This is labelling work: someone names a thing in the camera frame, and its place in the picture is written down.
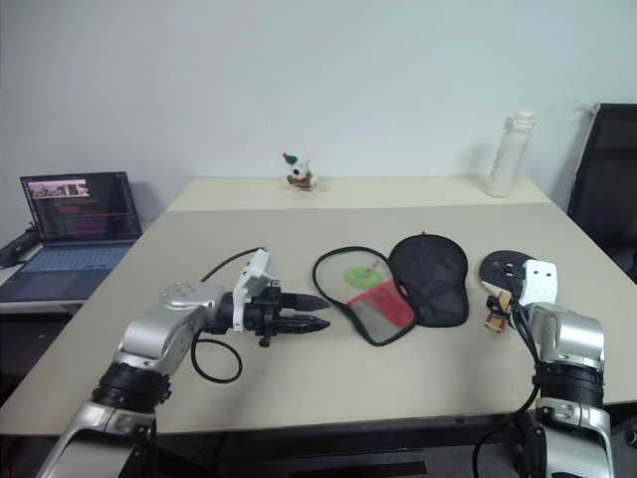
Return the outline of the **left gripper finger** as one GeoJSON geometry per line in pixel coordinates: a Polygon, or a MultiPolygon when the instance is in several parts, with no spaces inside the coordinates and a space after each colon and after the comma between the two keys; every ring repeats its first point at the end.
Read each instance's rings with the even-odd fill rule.
{"type": "Polygon", "coordinates": [[[285,308],[299,312],[314,312],[329,308],[329,302],[308,294],[285,294],[285,308]]]}
{"type": "Polygon", "coordinates": [[[330,322],[312,315],[293,315],[284,317],[284,333],[302,335],[322,331],[330,322]]]}

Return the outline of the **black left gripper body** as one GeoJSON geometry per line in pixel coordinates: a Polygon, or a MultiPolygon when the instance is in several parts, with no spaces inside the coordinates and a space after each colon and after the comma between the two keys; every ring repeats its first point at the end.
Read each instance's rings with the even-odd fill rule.
{"type": "Polygon", "coordinates": [[[282,288],[278,281],[246,305],[246,329],[260,338],[261,348],[268,348],[272,337],[294,331],[291,318],[281,316],[282,308],[282,288]]]}

